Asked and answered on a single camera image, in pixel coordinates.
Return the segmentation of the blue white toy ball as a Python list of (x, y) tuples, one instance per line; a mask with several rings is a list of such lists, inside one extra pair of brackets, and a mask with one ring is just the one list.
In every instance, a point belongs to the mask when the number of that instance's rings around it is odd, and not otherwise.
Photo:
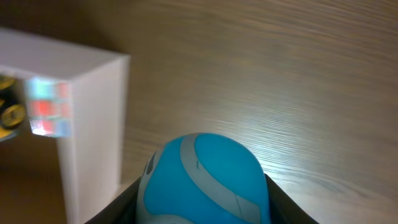
[(174, 139), (147, 161), (135, 221), (270, 224), (262, 167), (250, 150), (219, 134)]

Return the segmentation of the colourful puzzle cube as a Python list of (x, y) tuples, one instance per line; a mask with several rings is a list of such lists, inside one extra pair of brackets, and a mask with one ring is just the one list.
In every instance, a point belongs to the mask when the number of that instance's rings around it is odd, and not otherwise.
[(70, 87), (64, 80), (31, 78), (24, 82), (30, 128), (51, 138), (70, 135)]

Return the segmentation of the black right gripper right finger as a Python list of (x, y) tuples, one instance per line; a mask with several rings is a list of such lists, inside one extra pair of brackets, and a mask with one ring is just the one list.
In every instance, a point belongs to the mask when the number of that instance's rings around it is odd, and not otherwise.
[(269, 193), (272, 224), (318, 224), (299, 207), (267, 174), (264, 174)]

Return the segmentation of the yellow grey toy truck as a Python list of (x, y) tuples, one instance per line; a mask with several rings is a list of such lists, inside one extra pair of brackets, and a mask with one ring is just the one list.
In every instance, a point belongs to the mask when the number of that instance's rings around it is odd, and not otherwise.
[(1, 75), (1, 141), (17, 135), (26, 118), (26, 110), (15, 91), (16, 79)]

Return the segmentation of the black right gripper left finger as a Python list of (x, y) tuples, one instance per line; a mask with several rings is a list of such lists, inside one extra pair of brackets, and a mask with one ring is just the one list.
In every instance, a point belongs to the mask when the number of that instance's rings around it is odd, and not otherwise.
[(85, 224), (135, 223), (137, 193), (141, 178), (126, 187), (109, 205)]

